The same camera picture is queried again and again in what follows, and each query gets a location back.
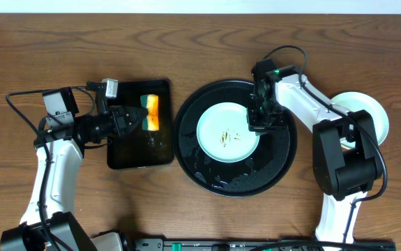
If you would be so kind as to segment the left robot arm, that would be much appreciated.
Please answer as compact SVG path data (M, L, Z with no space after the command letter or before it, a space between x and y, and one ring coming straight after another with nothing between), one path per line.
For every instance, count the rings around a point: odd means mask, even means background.
M2 250L126 250L117 231L91 238L73 215L77 175L85 145L121 137L142 123L144 107L113 106L95 116L52 105L37 128L38 171L26 212L18 227L1 235Z

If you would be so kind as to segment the mint plate with sauce smear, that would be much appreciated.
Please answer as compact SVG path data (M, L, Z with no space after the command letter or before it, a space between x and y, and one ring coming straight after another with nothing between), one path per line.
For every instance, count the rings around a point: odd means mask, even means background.
M367 111L373 121L376 136L389 131L389 119L386 110L371 96L355 91L337 94L331 98L332 102L349 109L351 112Z

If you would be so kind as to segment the mint plate with crumbs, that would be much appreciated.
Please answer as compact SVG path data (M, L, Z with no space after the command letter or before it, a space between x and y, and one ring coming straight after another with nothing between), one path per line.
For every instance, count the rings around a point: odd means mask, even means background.
M244 160L259 144L259 135L249 130L247 108L235 102L209 107L200 116L196 133L201 149L219 162Z

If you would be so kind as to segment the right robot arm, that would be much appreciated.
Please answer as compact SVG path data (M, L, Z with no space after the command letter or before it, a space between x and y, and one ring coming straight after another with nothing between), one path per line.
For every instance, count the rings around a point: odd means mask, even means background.
M266 132L291 112L312 133L312 168L324 192L315 238L354 243L360 205L382 196L388 184L373 117L332 102L302 73L267 70L252 76L251 130Z

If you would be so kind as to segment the yellow plate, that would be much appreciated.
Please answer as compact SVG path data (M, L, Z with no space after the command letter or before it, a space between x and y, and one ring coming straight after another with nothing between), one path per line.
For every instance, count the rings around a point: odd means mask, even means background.
M385 141L387 135L388 135L387 132L383 132L382 134L377 136L378 145L381 145ZM341 139L340 143L341 147L344 149L353 149L355 147L354 142L348 142L346 139Z

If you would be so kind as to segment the yellow green sponge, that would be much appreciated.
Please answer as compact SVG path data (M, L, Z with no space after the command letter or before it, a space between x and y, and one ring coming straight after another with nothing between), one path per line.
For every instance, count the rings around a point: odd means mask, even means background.
M140 97L140 102L148 112L142 122L142 129L159 131L159 97L155 94L146 94Z

